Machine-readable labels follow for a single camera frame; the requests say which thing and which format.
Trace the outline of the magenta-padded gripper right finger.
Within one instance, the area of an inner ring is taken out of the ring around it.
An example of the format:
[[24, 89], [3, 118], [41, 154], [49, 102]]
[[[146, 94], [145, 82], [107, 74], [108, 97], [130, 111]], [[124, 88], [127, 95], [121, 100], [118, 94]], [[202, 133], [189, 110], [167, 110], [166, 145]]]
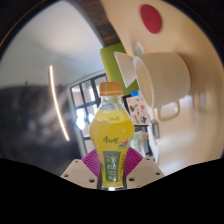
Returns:
[[124, 174], [127, 189], [140, 188], [164, 177], [152, 158], [142, 157], [133, 148], [127, 151]]

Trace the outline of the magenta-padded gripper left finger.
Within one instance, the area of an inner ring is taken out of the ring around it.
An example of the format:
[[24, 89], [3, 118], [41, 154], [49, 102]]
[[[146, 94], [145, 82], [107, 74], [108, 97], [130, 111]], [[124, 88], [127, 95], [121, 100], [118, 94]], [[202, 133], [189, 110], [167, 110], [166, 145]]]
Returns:
[[96, 189], [100, 176], [100, 162], [96, 150], [82, 159], [74, 159], [61, 177], [84, 188]]

